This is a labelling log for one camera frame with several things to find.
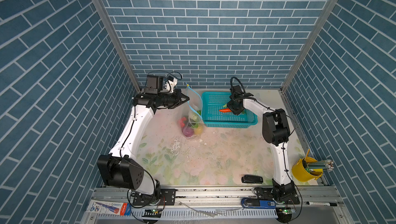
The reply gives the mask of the teal plastic basket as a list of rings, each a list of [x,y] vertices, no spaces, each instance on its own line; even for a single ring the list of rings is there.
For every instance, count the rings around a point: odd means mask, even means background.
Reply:
[[[258,117],[249,110],[244,110],[239,115],[232,112],[221,112],[227,108],[230,99],[229,92],[204,92],[202,93],[203,109],[202,118],[207,127],[210,128],[238,128],[246,129],[258,123]]]

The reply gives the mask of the purple onion toy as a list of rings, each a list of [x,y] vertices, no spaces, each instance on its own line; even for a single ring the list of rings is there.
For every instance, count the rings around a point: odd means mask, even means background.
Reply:
[[[194,133],[194,129],[191,128],[191,127],[183,127],[182,128],[182,133],[186,137],[192,137],[195,134]]]

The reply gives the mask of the orange carrot toy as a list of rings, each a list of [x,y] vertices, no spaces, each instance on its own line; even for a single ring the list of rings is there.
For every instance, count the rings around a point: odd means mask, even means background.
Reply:
[[[232,111],[229,108],[220,109],[219,112],[221,113],[231,113]]]

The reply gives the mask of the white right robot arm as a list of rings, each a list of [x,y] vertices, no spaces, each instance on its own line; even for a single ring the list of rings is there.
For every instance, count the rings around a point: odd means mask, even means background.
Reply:
[[[289,173],[287,143],[291,131],[286,112],[283,109],[272,109],[257,100],[252,94],[233,88],[227,107],[235,115],[241,114],[244,110],[249,110],[263,118],[262,136],[270,144],[273,155],[273,199],[277,203],[281,203],[296,196],[296,186]]]

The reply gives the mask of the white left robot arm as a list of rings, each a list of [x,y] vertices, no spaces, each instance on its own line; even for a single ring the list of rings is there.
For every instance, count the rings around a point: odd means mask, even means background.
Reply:
[[[137,94],[127,124],[116,144],[107,155],[100,155],[97,166],[106,186],[125,188],[149,196],[153,201],[160,197],[160,183],[137,162],[137,153],[151,119],[160,108],[174,109],[189,101],[180,89],[172,93]]]

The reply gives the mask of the yellow potato toy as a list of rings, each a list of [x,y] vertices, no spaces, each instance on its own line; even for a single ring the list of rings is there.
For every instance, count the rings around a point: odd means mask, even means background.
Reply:
[[[204,131],[204,128],[202,125],[197,126],[196,128],[193,129],[195,135],[201,135]]]

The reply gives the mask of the clear zip top bag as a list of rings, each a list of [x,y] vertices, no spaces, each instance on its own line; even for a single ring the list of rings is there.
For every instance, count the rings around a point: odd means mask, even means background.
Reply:
[[[185,95],[189,100],[182,104],[177,125],[186,138],[194,138],[200,136],[204,131],[203,100],[189,84],[187,84]]]

